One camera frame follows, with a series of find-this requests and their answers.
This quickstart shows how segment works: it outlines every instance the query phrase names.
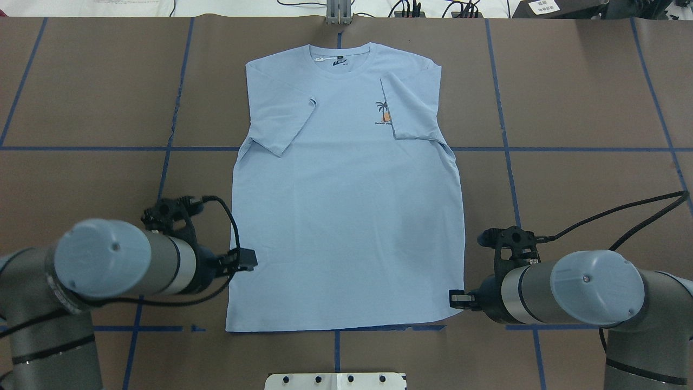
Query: light blue t-shirt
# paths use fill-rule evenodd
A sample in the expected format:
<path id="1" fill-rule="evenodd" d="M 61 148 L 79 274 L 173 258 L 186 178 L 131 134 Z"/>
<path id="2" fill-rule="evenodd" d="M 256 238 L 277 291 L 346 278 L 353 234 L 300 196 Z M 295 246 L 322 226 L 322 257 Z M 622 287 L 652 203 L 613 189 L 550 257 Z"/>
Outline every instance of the light blue t-shirt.
<path id="1" fill-rule="evenodd" d="M 234 167 L 231 332 L 422 323 L 457 313 L 464 215 L 437 123 L 441 67 L 380 44 L 306 45 L 246 66 Z"/>

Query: round cap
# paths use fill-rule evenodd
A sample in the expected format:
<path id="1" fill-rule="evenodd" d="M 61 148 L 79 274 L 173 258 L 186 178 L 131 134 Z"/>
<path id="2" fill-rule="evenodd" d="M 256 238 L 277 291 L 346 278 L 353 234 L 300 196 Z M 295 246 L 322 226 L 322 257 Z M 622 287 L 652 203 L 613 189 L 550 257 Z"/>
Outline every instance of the round cap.
<path id="1" fill-rule="evenodd" d="M 55 272 L 68 289 L 107 298 L 133 288 L 144 277 L 151 257 L 149 240 L 132 224 L 87 219 L 58 242 Z"/>
<path id="2" fill-rule="evenodd" d="M 640 273 L 613 251 L 581 251 L 560 259 L 551 271 L 551 292 L 570 316 L 612 325 L 635 316 L 645 298 Z"/>

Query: white bracket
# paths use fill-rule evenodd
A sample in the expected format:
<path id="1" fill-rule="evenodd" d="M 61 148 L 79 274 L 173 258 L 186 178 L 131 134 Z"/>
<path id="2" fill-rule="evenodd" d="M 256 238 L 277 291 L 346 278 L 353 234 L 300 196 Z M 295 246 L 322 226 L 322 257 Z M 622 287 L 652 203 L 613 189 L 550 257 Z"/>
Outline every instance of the white bracket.
<path id="1" fill-rule="evenodd" d="M 273 374 L 265 390 L 406 390 L 404 373 Z"/>
<path id="2" fill-rule="evenodd" d="M 327 24 L 350 24 L 351 0 L 327 0 Z"/>

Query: robotic arm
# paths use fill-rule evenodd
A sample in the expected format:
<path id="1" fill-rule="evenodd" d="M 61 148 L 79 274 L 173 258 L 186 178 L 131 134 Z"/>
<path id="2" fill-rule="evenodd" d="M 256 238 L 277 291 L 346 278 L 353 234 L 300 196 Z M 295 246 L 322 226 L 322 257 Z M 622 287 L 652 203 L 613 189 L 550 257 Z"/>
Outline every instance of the robotic arm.
<path id="1" fill-rule="evenodd" d="M 0 257 L 0 315 L 12 333 L 14 369 L 4 389 L 103 388 L 90 310 L 112 302 L 148 302 L 120 295 L 194 294 L 214 278 L 251 271 L 254 251 L 238 245 L 214 255 L 197 242 L 191 217 L 215 196 L 161 199 L 142 216 L 146 230 L 122 221 L 77 223 L 48 248 L 27 248 Z M 176 223 L 184 226 L 175 229 Z"/>
<path id="2" fill-rule="evenodd" d="M 608 328 L 606 390 L 686 389 L 693 282 L 639 270 L 613 251 L 540 262 L 536 244 L 545 238 L 517 226 L 484 232 L 478 241 L 496 249 L 495 273 L 476 290 L 450 290 L 450 306 L 498 323 Z M 511 250 L 509 259 L 502 248 Z"/>

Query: folded sleeve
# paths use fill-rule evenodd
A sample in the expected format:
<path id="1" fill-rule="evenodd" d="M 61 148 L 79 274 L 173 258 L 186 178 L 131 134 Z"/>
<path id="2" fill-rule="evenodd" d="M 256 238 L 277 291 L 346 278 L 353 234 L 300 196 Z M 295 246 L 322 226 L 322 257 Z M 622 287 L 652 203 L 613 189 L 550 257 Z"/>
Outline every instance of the folded sleeve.
<path id="1" fill-rule="evenodd" d="M 396 139 L 428 139 L 442 144 L 438 127 L 441 67 L 431 62 L 417 73 L 398 77 L 392 72 L 380 78 Z"/>
<path id="2" fill-rule="evenodd" d="M 313 113 L 313 96 L 282 80 L 245 66 L 250 108 L 248 139 L 281 157 Z"/>

